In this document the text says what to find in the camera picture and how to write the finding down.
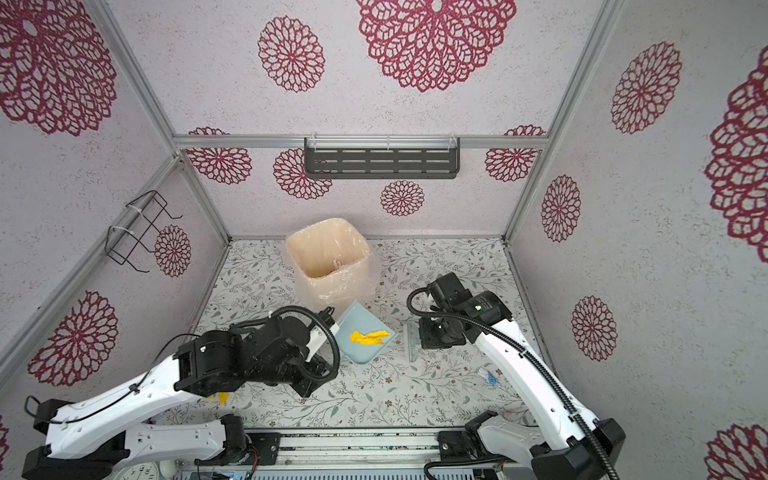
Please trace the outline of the light blue white brush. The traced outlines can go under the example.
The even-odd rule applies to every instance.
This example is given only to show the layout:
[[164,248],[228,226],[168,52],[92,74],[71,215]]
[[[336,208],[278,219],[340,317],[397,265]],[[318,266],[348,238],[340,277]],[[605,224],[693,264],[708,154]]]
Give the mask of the light blue white brush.
[[419,335],[419,325],[415,321],[407,322],[404,325],[405,351],[410,363],[415,363],[419,358],[421,349],[421,340]]

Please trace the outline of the light blue plastic dustpan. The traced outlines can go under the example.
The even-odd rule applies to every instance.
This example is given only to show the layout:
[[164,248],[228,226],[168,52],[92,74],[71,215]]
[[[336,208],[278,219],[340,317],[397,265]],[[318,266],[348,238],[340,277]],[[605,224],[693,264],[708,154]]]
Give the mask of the light blue plastic dustpan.
[[[372,314],[359,302],[352,303],[340,316],[338,331],[334,334],[341,354],[355,364],[367,364],[376,358],[387,346],[393,344],[397,333],[386,326],[377,316]],[[383,345],[363,346],[349,341],[349,335],[358,330],[363,334],[386,330],[390,337]]]

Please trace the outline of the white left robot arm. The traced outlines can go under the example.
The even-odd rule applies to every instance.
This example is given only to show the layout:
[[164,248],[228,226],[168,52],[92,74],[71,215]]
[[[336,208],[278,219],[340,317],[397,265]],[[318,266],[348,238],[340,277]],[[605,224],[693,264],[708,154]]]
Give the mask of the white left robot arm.
[[288,385],[302,398],[334,380],[341,351],[333,310],[287,306],[225,330],[192,334],[136,378],[90,399],[38,402],[30,415],[45,436],[24,461],[25,479],[106,479],[137,463],[226,466],[254,455],[243,419],[157,426],[151,418],[247,383]]

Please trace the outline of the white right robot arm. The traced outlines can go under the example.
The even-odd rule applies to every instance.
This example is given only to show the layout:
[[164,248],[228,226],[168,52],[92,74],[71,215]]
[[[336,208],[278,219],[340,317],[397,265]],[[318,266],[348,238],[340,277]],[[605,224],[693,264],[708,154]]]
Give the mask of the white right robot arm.
[[496,294],[474,295],[450,273],[410,292],[406,306],[419,318],[423,348],[474,345],[501,371],[535,421],[523,426],[486,411],[461,432],[440,432],[442,452],[424,466],[427,478],[435,478],[437,468],[492,464],[511,466],[525,479],[618,478],[615,464],[624,430],[612,418],[599,419],[565,387]]

